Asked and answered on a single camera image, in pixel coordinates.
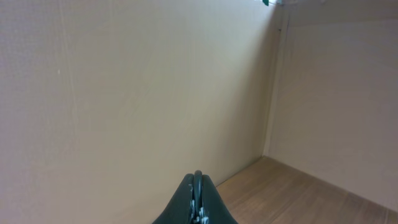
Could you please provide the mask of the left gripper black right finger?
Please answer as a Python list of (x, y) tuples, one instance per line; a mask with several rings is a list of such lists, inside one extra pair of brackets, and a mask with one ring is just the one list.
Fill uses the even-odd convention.
[(203, 175), (201, 201), (201, 223), (238, 224), (221, 199), (209, 175)]

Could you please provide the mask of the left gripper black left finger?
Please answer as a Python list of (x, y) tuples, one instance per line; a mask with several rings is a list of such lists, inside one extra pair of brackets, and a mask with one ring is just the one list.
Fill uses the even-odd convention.
[(193, 174), (187, 174), (163, 212), (153, 224), (189, 224), (192, 222)]

